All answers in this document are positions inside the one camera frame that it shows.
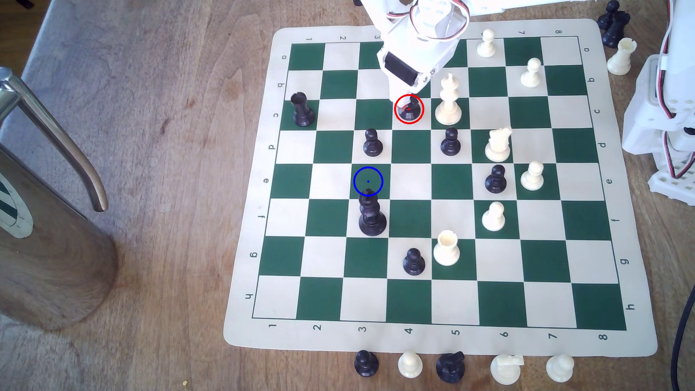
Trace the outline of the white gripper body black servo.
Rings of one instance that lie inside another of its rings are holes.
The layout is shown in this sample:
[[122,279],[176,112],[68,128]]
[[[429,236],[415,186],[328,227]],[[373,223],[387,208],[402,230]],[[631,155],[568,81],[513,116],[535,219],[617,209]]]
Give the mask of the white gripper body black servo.
[[378,62],[388,78],[389,100],[396,102],[404,94],[419,93],[453,57],[458,42],[387,37]]

